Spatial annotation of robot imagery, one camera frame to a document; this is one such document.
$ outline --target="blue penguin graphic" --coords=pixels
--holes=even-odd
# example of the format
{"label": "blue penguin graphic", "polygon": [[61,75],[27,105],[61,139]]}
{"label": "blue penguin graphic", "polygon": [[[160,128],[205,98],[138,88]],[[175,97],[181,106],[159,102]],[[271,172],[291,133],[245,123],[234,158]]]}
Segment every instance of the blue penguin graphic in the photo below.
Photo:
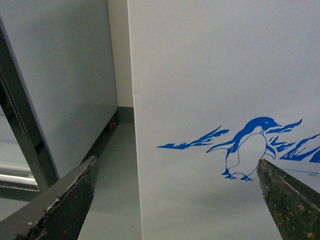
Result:
{"label": "blue penguin graphic", "polygon": [[[288,142],[280,139],[280,134],[291,132],[302,123],[302,119],[288,125],[280,125],[271,117],[256,117],[250,120],[230,141],[213,145],[214,140],[229,132],[222,129],[222,125],[215,130],[201,136],[197,140],[180,144],[168,143],[157,146],[161,149],[184,150],[190,147],[213,145],[207,153],[218,149],[225,149],[225,171],[222,175],[226,179],[252,181],[252,174],[257,169],[257,161],[268,155],[279,160],[302,161],[309,158],[310,163],[320,164],[320,134],[307,137],[299,142]],[[286,169],[287,171],[306,173],[309,176],[320,177],[319,172],[303,169]]]}
{"label": "blue penguin graphic", "polygon": [[[265,132],[280,126],[271,117],[254,118],[232,140],[214,145],[207,153],[226,149],[225,171],[222,175],[226,175],[227,179],[237,179],[236,175],[240,175],[241,180],[252,181],[250,175],[257,168],[256,160],[261,159],[264,155],[276,158],[276,150],[268,143]],[[253,143],[256,145],[256,151],[252,151]],[[241,158],[243,153],[246,155],[244,159]]]}

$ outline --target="white wall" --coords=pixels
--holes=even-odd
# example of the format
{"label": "white wall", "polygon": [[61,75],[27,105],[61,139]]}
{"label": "white wall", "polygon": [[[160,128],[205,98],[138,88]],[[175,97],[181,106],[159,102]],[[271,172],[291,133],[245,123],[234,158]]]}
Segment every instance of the white wall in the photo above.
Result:
{"label": "white wall", "polygon": [[127,0],[108,0],[118,106],[133,107]]}
{"label": "white wall", "polygon": [[[261,157],[320,192],[306,173],[320,163],[281,158],[310,137],[307,151],[320,146],[318,9],[128,0],[143,239],[282,239],[255,172]],[[266,133],[274,121],[288,127]],[[294,145],[273,150],[281,142]]]}

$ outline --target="floor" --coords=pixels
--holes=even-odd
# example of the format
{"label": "floor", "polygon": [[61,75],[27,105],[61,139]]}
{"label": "floor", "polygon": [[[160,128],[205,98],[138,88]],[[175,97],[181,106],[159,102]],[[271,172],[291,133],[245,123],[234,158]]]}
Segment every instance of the floor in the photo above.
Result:
{"label": "floor", "polygon": [[[142,240],[135,126],[121,123],[99,156],[94,198],[79,240]],[[0,221],[28,202],[0,198]]]}

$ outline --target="metal frame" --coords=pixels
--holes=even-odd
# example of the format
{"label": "metal frame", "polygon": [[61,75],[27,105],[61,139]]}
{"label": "metal frame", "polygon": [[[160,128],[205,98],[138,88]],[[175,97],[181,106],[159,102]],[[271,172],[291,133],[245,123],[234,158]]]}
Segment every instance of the metal frame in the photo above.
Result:
{"label": "metal frame", "polygon": [[0,105],[39,190],[48,189],[58,178],[1,29]]}

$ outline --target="penguin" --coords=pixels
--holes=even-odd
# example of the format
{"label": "penguin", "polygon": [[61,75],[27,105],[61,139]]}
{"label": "penguin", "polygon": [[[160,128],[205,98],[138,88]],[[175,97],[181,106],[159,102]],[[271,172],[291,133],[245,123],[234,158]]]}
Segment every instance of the penguin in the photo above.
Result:
{"label": "penguin", "polygon": [[226,179],[237,179],[240,175],[241,180],[252,181],[250,175],[257,168],[256,160],[263,158],[264,155],[276,158],[276,151],[268,144],[264,135],[266,130],[274,127],[281,127],[281,125],[271,117],[254,118],[232,140],[214,145],[207,153],[226,149],[225,171],[222,175],[225,175]]}

